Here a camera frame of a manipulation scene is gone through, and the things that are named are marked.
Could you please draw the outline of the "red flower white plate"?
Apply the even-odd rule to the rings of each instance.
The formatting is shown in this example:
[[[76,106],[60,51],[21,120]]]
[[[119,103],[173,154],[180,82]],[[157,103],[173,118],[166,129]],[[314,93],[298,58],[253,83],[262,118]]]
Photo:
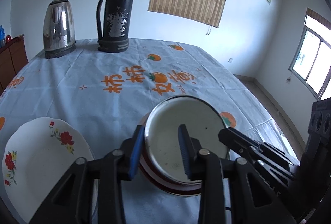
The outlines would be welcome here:
[[[2,182],[25,222],[79,157],[94,159],[84,137],[61,119],[39,117],[12,134],[3,155]]]

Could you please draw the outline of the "white enamel bowl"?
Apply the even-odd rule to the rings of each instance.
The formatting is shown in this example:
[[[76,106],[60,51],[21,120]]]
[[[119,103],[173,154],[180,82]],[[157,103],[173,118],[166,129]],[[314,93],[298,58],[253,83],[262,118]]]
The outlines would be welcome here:
[[[147,156],[171,183],[198,185],[194,166],[199,150],[227,159],[229,149],[219,141],[225,124],[216,109],[193,96],[173,96],[149,113],[145,124]]]

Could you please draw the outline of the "red plastic bowl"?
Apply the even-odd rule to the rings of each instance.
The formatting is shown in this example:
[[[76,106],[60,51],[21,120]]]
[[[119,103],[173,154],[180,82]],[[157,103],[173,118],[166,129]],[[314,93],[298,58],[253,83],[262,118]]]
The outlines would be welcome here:
[[[167,171],[176,175],[184,175],[182,156],[178,142],[178,134],[174,134],[170,141],[163,143],[163,147],[155,151],[154,163],[149,147],[144,144],[140,158],[140,169],[146,178],[157,188],[178,196],[197,196],[201,194],[201,183],[178,181],[167,174]]]

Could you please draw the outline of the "stainless steel bowl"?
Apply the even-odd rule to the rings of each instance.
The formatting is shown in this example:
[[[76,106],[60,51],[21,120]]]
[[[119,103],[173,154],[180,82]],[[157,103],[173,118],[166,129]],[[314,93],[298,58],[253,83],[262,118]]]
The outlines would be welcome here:
[[[187,158],[181,152],[143,152],[140,159],[141,170],[158,188],[179,196],[203,195],[210,199],[223,192],[222,161],[229,160],[229,154],[217,154],[203,150],[193,160],[193,169],[186,173]]]

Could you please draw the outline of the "brown wooden sideboard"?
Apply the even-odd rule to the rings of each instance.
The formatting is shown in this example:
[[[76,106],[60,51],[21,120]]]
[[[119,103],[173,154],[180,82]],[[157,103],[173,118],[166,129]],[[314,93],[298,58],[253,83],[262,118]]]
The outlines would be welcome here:
[[[0,82],[1,93],[5,91],[19,71],[28,63],[24,35],[10,40],[1,48]]]

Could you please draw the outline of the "stainless electric kettle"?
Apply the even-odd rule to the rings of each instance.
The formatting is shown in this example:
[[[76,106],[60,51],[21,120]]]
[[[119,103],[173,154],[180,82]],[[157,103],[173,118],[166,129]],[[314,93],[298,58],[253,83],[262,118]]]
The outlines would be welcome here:
[[[76,48],[75,26],[68,0],[53,0],[47,8],[43,26],[46,59],[60,58]]]

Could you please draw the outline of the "blue thermos jug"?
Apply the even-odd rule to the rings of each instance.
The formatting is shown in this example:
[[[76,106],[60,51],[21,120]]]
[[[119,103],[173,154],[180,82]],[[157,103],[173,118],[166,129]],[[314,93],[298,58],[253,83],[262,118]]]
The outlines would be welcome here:
[[[5,46],[5,44],[6,44],[5,37],[6,37],[5,31],[4,31],[3,27],[0,26],[0,48]]]

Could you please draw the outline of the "black thermos flask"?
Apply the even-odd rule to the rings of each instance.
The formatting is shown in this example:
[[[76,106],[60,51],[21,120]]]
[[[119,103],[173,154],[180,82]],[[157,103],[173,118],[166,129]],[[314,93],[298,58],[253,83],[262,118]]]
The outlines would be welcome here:
[[[98,50],[124,52],[129,46],[129,27],[133,0],[99,0],[96,8]]]

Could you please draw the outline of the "side window frame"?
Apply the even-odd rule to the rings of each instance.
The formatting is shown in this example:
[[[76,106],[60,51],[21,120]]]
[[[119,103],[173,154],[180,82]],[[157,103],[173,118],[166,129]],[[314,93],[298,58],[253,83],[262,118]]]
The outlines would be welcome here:
[[[289,70],[319,100],[330,98],[330,21],[308,8]]]

